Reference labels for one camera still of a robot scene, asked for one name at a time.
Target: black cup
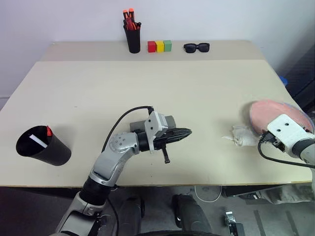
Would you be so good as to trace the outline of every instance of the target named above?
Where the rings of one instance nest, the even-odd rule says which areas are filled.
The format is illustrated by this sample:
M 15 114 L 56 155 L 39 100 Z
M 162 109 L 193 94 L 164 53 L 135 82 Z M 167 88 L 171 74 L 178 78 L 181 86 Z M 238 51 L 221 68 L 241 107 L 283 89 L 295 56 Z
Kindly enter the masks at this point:
M 140 52 L 140 28 L 137 30 L 127 30 L 124 26 L 127 37 L 128 48 L 131 53 Z
M 47 147 L 44 148 L 32 140 L 30 138 L 32 134 L 43 141 Z M 54 166 L 63 165 L 71 156 L 71 150 L 54 133 L 52 136 L 47 136 L 47 126 L 43 125 L 33 127 L 22 134 L 16 143 L 16 151 L 21 156 L 32 157 Z

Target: gray floor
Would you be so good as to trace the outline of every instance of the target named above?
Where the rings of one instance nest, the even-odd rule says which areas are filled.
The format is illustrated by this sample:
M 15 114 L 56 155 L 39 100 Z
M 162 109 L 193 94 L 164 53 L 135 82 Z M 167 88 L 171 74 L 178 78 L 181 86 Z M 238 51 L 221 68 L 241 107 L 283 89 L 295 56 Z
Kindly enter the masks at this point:
M 197 189 L 202 198 L 215 195 Z M 173 194 L 192 194 L 203 208 L 213 233 L 228 236 L 222 217 L 227 210 L 244 224 L 247 236 L 314 236 L 314 202 L 272 205 L 265 201 L 245 201 L 239 197 L 221 197 L 215 203 L 199 201 L 192 187 L 123 188 L 112 192 L 110 198 L 119 208 L 131 195 L 140 195 L 146 202 L 142 232 L 178 230 L 170 207 Z M 48 236 L 52 234 L 71 200 L 44 196 L 22 189 L 0 188 L 0 236 Z

